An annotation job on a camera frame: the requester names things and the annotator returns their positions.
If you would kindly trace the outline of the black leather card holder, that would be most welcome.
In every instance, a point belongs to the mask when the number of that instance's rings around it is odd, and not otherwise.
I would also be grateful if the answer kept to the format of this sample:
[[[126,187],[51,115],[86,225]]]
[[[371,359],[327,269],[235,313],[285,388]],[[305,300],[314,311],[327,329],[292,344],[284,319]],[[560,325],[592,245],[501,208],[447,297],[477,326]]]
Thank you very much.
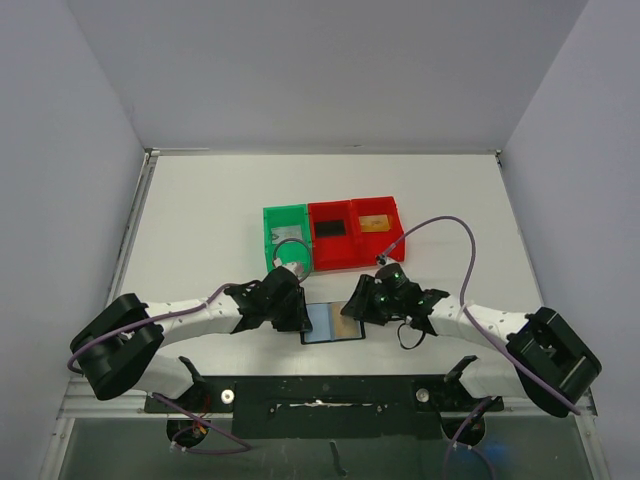
[[[357,321],[360,324],[360,337],[352,339],[335,339],[333,332],[333,322],[331,314],[331,303],[314,303],[307,305],[307,313],[312,325],[312,329],[308,332],[300,334],[300,341],[302,345],[315,345],[336,343],[345,341],[359,341],[366,338],[366,332],[364,323]]]

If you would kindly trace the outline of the green plastic bin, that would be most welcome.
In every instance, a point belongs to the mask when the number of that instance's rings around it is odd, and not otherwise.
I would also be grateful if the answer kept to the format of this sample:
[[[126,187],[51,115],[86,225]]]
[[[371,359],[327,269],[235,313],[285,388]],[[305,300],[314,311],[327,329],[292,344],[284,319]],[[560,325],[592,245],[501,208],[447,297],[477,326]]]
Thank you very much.
[[[304,273],[313,270],[313,244],[306,204],[263,208],[263,237],[267,271],[275,268],[274,260],[283,264],[299,262]]]

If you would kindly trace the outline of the red plastic bin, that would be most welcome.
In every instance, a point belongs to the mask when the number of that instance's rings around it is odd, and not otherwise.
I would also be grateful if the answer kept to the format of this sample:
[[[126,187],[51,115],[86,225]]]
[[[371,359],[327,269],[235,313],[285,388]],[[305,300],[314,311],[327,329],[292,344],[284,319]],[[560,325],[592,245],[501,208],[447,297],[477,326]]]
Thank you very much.
[[[373,266],[383,253],[403,234],[397,204],[393,196],[351,200],[356,222],[356,239],[361,266]]]
[[[308,204],[317,271],[355,268],[359,264],[357,235],[350,200]]]

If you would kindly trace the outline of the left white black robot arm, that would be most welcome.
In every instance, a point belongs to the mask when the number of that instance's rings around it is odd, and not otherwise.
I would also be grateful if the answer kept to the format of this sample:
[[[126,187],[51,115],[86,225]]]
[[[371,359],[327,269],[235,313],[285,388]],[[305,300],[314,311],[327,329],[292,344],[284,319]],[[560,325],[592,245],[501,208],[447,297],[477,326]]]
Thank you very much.
[[[123,294],[71,341],[67,367],[83,375],[101,401],[130,390],[180,399],[201,388],[202,376],[188,357],[167,357],[162,348],[254,330],[265,322],[278,332],[308,332],[304,277],[302,265],[290,262],[262,280],[224,284],[207,298],[146,303]]]

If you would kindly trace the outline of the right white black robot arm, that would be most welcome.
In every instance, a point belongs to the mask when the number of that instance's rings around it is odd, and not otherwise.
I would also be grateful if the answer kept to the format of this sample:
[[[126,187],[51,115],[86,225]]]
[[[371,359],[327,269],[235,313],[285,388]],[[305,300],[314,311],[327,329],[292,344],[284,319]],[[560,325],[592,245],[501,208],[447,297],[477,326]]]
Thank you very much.
[[[602,371],[591,349],[555,310],[534,313],[495,310],[438,289],[423,289],[398,264],[360,276],[341,310],[357,321],[385,325],[400,321],[434,337],[457,338],[492,348],[505,363],[474,360],[459,383],[472,398],[527,398],[563,418]]]

